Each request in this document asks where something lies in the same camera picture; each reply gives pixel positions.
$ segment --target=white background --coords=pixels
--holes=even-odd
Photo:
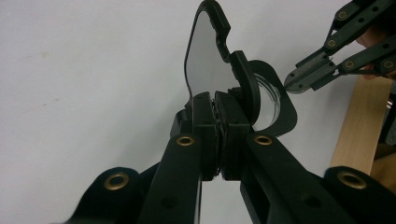
[[[337,1],[219,1],[230,51],[281,80],[324,43]],[[200,1],[0,2],[0,223],[66,221],[92,181],[161,159],[187,102],[183,61]],[[361,47],[352,44],[341,59]],[[280,138],[309,171],[329,166],[354,77],[290,98]],[[249,223],[238,182],[204,183],[201,223]]]

